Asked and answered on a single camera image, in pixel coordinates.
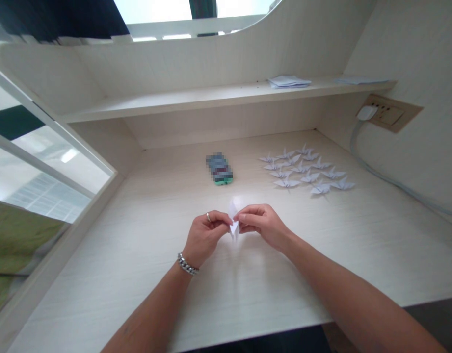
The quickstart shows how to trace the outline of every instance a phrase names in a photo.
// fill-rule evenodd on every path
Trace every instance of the white plug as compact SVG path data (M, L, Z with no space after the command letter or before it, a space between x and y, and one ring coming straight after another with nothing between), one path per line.
M370 120L378 111L378 108L373 105L362 106L357 114L357 118L360 120Z

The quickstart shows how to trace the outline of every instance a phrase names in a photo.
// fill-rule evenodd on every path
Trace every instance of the wall socket plate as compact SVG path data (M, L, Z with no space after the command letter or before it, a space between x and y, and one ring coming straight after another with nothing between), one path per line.
M368 120L369 122L394 133L401 131L423 109L417 105L376 94L370 94L363 103L363 106L365 105L378 108L375 115Z

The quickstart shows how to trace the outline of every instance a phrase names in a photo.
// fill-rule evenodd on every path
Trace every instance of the green blanket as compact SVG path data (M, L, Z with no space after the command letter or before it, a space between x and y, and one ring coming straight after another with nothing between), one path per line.
M11 294L12 274L29 275L66 227L63 221L0 202L0 307Z

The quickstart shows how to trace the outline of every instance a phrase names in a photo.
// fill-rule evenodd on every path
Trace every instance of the power cord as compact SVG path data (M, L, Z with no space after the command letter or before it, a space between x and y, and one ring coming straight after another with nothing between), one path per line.
M450 216L452 216L452 211L447 210L446 208L443 208L440 205L437 205L436 203L433 203L430 200L427 200L425 197L423 197L422 195L416 193L414 190L409 189L407 186L405 186L404 184L401 184L398 181L392 180L391 178L384 176L383 174L381 174L380 172L376 171L375 169L373 169L372 167L370 167L356 152L355 150L355 144L356 144L356 140L357 140L357 136L358 136L358 132L360 131L361 127L363 126L364 121L359 120L357 125L355 126L355 128L353 129L352 132L352 137L350 139L350 152L352 153L352 155L355 157L355 159L358 161L358 163L360 163L363 167L365 167L366 170L368 170L370 173L372 173L373 175L377 176L380 179L383 179L384 181L393 184L394 186L397 186L399 189L401 189L402 191L406 192L407 194L409 194L410 196L412 196L413 198L415 198L416 200L420 201L422 204L424 204L425 206L431 207L433 209L436 209L437 211L443 212L445 214L448 214Z

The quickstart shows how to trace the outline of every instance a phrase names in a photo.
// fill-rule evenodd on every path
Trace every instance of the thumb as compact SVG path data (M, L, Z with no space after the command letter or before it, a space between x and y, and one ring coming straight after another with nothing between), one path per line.
M221 239L221 237L229 232L229 226L225 223L222 223L220 225L218 225L216 228L214 228L213 230L210 230L210 235L214 238L216 238L216 240Z
M257 215L250 214L250 213L239 214L239 221L241 221L242 223L245 223L247 225L250 225L250 226L256 226L256 227L262 228L264 220L265 219L263 218L263 216L257 216Z

